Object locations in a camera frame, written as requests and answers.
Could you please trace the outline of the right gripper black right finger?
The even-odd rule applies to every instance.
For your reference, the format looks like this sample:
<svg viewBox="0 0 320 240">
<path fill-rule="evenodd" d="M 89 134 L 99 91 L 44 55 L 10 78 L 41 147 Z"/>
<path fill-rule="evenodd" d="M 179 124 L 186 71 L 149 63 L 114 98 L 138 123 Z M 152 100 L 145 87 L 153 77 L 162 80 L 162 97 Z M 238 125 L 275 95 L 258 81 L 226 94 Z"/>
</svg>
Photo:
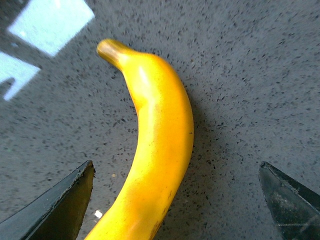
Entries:
<svg viewBox="0 0 320 240">
<path fill-rule="evenodd" d="M 264 161 L 258 171 L 263 196 L 284 240 L 320 238 L 320 195 Z"/>
</svg>

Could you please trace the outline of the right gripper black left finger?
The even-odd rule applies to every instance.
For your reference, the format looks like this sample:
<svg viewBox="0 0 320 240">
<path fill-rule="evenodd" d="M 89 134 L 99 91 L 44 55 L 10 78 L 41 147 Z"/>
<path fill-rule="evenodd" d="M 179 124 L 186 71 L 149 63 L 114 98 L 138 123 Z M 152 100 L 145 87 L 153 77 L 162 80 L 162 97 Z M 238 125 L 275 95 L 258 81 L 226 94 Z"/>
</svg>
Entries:
<svg viewBox="0 0 320 240">
<path fill-rule="evenodd" d="M 75 240 L 93 190 L 88 160 L 0 224 L 2 240 Z"/>
</svg>

